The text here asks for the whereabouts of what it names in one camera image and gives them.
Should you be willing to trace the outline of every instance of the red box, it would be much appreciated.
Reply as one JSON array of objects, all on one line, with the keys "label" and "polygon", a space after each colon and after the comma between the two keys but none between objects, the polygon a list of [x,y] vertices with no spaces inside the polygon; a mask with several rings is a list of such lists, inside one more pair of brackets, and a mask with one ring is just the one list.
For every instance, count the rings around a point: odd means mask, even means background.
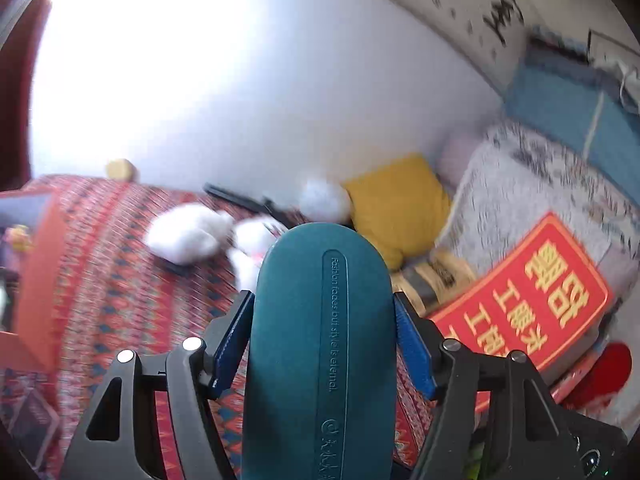
[{"label": "red box", "polygon": [[31,229],[33,247],[20,263],[9,332],[0,332],[0,368],[47,372],[54,367],[51,316],[66,232],[55,192],[0,192],[0,226],[13,224]]},{"label": "red box", "polygon": [[[586,252],[548,213],[500,264],[430,319],[473,352],[505,357],[522,350],[543,372],[600,320],[610,298]],[[478,399],[476,411],[488,406],[487,392]]]}]

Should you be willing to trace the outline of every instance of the red patterned bedspread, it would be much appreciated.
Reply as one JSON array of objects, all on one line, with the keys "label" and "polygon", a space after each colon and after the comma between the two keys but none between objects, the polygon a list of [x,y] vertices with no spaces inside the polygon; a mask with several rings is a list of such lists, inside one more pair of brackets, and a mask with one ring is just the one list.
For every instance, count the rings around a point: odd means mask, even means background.
[{"label": "red patterned bedspread", "polygon": [[[187,277],[159,267],[142,243],[149,222],[182,202],[199,200],[236,219],[252,214],[204,194],[123,184],[99,178],[45,176],[27,189],[58,190],[67,224],[52,316],[58,366],[49,375],[4,370],[0,416],[11,418],[24,390],[35,386],[60,414],[61,427],[47,453],[45,475],[56,478],[74,428],[118,350],[169,350],[222,316],[236,293],[224,255],[200,264]],[[246,358],[214,418],[236,472],[240,469]],[[182,478],[165,394],[157,394],[158,427],[170,480]],[[396,455],[413,465],[431,421],[430,403],[416,391],[398,355]]]}]

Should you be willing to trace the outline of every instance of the yellow cushion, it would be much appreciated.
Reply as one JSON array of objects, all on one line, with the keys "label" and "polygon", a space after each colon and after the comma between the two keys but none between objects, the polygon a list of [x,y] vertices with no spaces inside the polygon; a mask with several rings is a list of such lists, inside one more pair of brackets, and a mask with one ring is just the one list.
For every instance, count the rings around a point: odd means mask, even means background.
[{"label": "yellow cushion", "polygon": [[344,184],[356,231],[390,270],[433,247],[451,202],[424,158],[409,155]]}]

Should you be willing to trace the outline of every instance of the white plush toy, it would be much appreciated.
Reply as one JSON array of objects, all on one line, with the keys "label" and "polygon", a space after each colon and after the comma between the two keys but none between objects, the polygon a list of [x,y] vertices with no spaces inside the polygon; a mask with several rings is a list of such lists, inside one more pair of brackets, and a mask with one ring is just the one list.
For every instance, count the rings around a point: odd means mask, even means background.
[{"label": "white plush toy", "polygon": [[193,202],[157,216],[145,235],[152,254],[176,265],[189,265],[213,256],[231,233],[234,220]]},{"label": "white plush toy", "polygon": [[234,227],[234,247],[226,256],[234,268],[237,290],[255,292],[262,261],[272,245],[287,231],[276,219],[257,216],[238,222]]},{"label": "white plush toy", "polygon": [[339,184],[312,178],[302,190],[298,207],[312,222],[343,224],[351,215],[351,198]]}]

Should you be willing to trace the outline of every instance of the small yellow object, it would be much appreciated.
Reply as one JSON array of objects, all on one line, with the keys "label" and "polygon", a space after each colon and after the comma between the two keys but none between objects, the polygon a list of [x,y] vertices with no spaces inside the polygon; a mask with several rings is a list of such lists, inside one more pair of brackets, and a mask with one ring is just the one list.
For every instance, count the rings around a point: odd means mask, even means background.
[{"label": "small yellow object", "polygon": [[451,208],[447,193],[419,153],[355,178],[344,188],[353,202],[353,226],[390,270],[433,247]]},{"label": "small yellow object", "polygon": [[106,167],[107,176],[113,180],[131,182],[136,174],[136,167],[126,158],[112,160]]},{"label": "small yellow object", "polygon": [[31,249],[31,235],[26,225],[15,225],[4,232],[4,239],[17,253],[25,253]]}]

